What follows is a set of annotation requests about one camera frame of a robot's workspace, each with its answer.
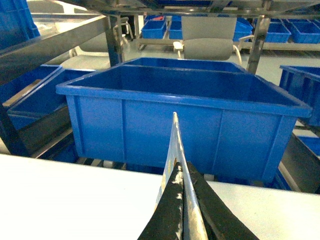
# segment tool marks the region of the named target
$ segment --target stack of blue crates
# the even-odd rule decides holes
[[[313,108],[310,118],[303,120],[320,126],[320,67],[280,66],[280,87]]]
[[[0,2],[0,50],[40,36],[26,0]]]
[[[163,168],[177,112],[186,159],[201,173],[266,182],[297,118],[312,111],[261,77],[215,70],[214,61],[211,70],[120,64],[56,91],[67,97],[80,157]]]
[[[183,39],[181,16],[172,16],[169,28],[169,39]]]
[[[240,38],[252,35],[252,29],[253,27],[246,19],[238,18],[236,20],[233,41],[238,42]]]

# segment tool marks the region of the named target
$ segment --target plastic bin rim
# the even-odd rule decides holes
[[[305,67],[305,66],[280,65],[280,68],[283,70],[286,70],[286,71],[289,71],[292,73],[303,74],[304,76],[306,76],[314,81],[320,82],[320,75],[316,75],[316,74],[313,74],[313,73],[310,73],[310,72],[307,72],[307,71],[304,71],[301,69],[297,69],[296,67]],[[316,66],[307,66],[307,68],[317,68],[317,67]]]
[[[206,72],[218,72],[211,70],[200,70]],[[311,116],[312,108],[309,107],[303,101],[295,98],[294,96],[288,94],[282,88],[274,85],[271,82],[264,80],[259,76],[258,80],[263,82],[267,87],[272,88],[276,92],[282,94],[285,98],[293,101],[296,105],[288,106],[282,104],[265,103],[265,102],[254,102],[254,101],[244,101],[244,100],[230,100],[230,99],[219,99],[219,98],[209,98],[209,97],[199,97],[188,95],[176,95],[169,93],[156,93],[156,92],[144,92],[144,91],[131,91],[131,90],[115,90],[110,88],[98,88],[98,87],[87,87],[87,86],[73,86],[75,82],[79,82],[85,78],[92,77],[101,72],[89,73],[86,76],[81,76],[79,78],[60,83],[56,86],[56,93],[66,96],[83,96],[83,97],[93,97],[93,98],[105,98],[105,99],[123,99],[123,100],[133,100],[133,101],[148,101],[148,102],[161,102],[168,104],[180,104],[189,106],[199,106],[208,107],[215,109],[224,110],[235,110],[241,112],[254,112],[272,115],[286,115],[292,117],[303,117],[308,118]],[[246,73],[234,73],[239,75],[253,76],[252,74]]]
[[[246,70],[234,63],[234,62],[229,62],[229,61],[213,61],[213,60],[196,60],[196,59],[182,59],[182,58],[164,58],[164,57],[147,57],[147,56],[143,56],[143,57],[138,57],[135,59],[131,59],[128,61],[125,61],[123,63],[121,63],[121,65],[129,65],[129,63],[140,60],[140,59],[161,59],[161,60],[171,60],[171,61],[185,61],[185,62],[207,62],[207,63],[220,63],[220,64],[226,64],[226,65],[233,65],[234,67],[236,67],[237,69],[241,70],[242,72],[246,73],[246,74],[251,74],[250,72],[246,72]],[[166,68],[165,66],[156,66],[155,68]],[[187,67],[175,67],[175,69],[186,69]]]
[[[76,70],[76,69],[72,69],[72,68],[63,68],[60,65],[46,65],[46,64],[43,64],[43,65],[41,65],[41,67],[58,67],[58,68],[56,70],[54,70],[52,73],[50,73],[48,76],[46,76],[44,79],[42,79],[38,84],[36,84],[34,86],[34,88],[28,94],[26,94],[25,96],[20,98],[18,101],[16,101],[12,106],[10,106],[10,108],[8,109],[8,113],[26,115],[25,112],[15,111],[14,109],[16,108],[16,106],[19,105],[21,102],[23,102],[25,99],[27,99],[29,96],[34,94],[34,92],[37,91],[39,88],[41,88],[44,85],[48,84],[52,79],[56,78],[60,74],[63,74],[65,71]],[[91,70],[91,69],[90,70],[80,69],[79,72],[80,71],[81,72],[88,72],[88,74],[91,74],[91,73],[95,72],[95,70]],[[32,116],[36,116],[36,117],[41,117],[43,114],[35,113],[35,114],[31,114],[31,115]]]
[[[315,24],[314,22],[290,22],[291,25],[295,28],[295,30],[300,33],[300,34],[308,34],[308,35],[319,35],[320,34],[320,27],[317,26],[317,24]],[[301,32],[299,31],[299,29],[297,28],[296,24],[311,24],[311,25],[314,25],[318,30],[319,32]]]

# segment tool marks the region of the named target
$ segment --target metal shelving rack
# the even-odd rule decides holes
[[[77,23],[64,32],[52,32],[9,47],[0,54],[0,84],[39,67],[70,49],[105,33],[111,65],[122,59],[122,50],[115,28],[118,18],[100,14],[33,14],[37,22]],[[73,139],[68,108],[61,108],[36,122],[16,130],[0,103],[0,146],[2,152],[33,158],[53,158]]]
[[[116,22],[120,20],[120,15],[180,15],[180,16],[203,16],[203,17],[244,17],[257,18],[257,24],[252,42],[244,42],[243,49],[251,49],[248,60],[247,70],[253,74],[256,73],[259,59],[263,49],[278,50],[313,50],[318,51],[316,44],[278,44],[266,43],[265,37],[268,32],[271,18],[274,19],[316,19],[320,18],[319,11],[301,11],[297,9],[308,8],[320,4],[320,0],[202,0],[202,1],[166,1],[166,0],[62,0],[65,3],[78,5],[93,11],[102,13],[104,16],[96,16],[93,19],[84,21],[80,26],[54,36],[38,37],[26,43],[14,46],[7,52],[0,55],[0,84],[5,84],[12,79],[38,67],[54,57],[63,54],[79,44],[105,32],[107,45],[112,66],[122,61],[122,48],[120,44],[121,28],[114,28]],[[58,143],[68,142],[66,139],[72,139],[70,129],[70,120],[67,115],[68,109],[62,109],[61,112],[55,112],[47,116],[45,121],[37,121],[29,128],[29,138],[22,140],[23,136],[28,134],[18,132],[14,129],[4,108],[0,106],[0,138],[7,149],[15,155],[32,156],[27,150],[27,146],[35,146],[35,141],[31,137],[41,128],[48,128],[52,119],[59,119],[60,124],[50,128],[50,133],[55,137],[48,137],[43,134],[44,140],[41,149],[35,151],[36,157],[43,154],[52,154],[50,149],[55,149]],[[291,185],[303,192],[317,192],[320,186],[319,172],[314,175],[313,182],[300,184],[298,179],[305,178],[305,172],[301,172],[308,162],[308,169],[320,169],[320,161],[315,160],[315,156],[310,152],[297,137],[292,136],[286,152],[284,153],[282,164],[280,165],[282,173],[290,170],[287,181]]]

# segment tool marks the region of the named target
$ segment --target metal pole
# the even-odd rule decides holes
[[[264,2],[263,8],[265,10],[268,10],[270,6],[271,6],[271,1],[266,0]],[[254,30],[252,49],[250,51],[248,65],[246,67],[246,70],[252,74],[256,74],[257,72],[260,56],[264,47],[269,25],[270,25],[270,18],[265,18],[264,15],[261,15],[258,18],[255,26],[255,30]]]
[[[10,154],[23,157],[30,156],[2,102],[0,102],[0,140],[2,140]]]
[[[106,43],[110,58],[110,65],[115,66],[123,61],[121,46],[122,29],[120,16],[108,16],[108,25],[105,30]]]

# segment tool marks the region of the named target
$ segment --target blue bin wall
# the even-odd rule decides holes
[[[11,119],[11,122],[15,129],[19,130],[23,127],[32,124],[33,122],[37,121],[38,117],[32,117],[32,116],[21,116],[16,114],[8,114],[9,118]]]
[[[75,163],[78,159],[76,145],[70,144],[61,153],[56,156],[53,160],[64,163]]]
[[[252,29],[253,27],[247,20],[244,18],[238,18],[235,25],[233,41],[238,42],[240,38],[251,35]]]
[[[298,44],[320,43],[320,28],[313,22],[294,22],[290,31],[292,39]]]
[[[0,101],[4,103],[8,99],[10,99],[12,96],[20,92],[22,89],[24,89],[26,86],[33,83],[35,80],[41,79],[38,84],[36,84],[34,88],[40,86],[45,82],[48,78],[50,78],[52,75],[58,73],[61,71],[61,66],[50,66],[50,65],[42,65],[40,67],[37,67],[36,69],[25,73],[24,75],[17,77],[16,79],[0,86]]]
[[[169,39],[183,39],[181,21],[173,21],[169,28]]]
[[[280,66],[280,87],[313,108],[310,118],[303,120],[320,126],[320,67]]]
[[[233,63],[227,61],[191,60],[173,58],[141,57],[123,63],[124,65],[150,66],[180,69],[213,70],[231,73],[247,73],[247,71]]]
[[[310,148],[315,155],[320,156],[320,138],[299,136],[299,139]]]
[[[141,31],[144,39],[162,39],[166,30],[166,21],[148,21]]]
[[[47,78],[42,84],[8,109],[9,114],[41,118],[66,105],[66,98],[56,94],[56,85],[79,78],[92,70],[65,69]]]
[[[272,181],[311,109],[252,74],[120,65],[57,86],[81,157],[163,168],[172,113],[202,173]]]
[[[26,0],[0,2],[0,50],[40,36]]]
[[[286,43],[290,36],[290,31],[282,23],[270,23],[265,42]]]

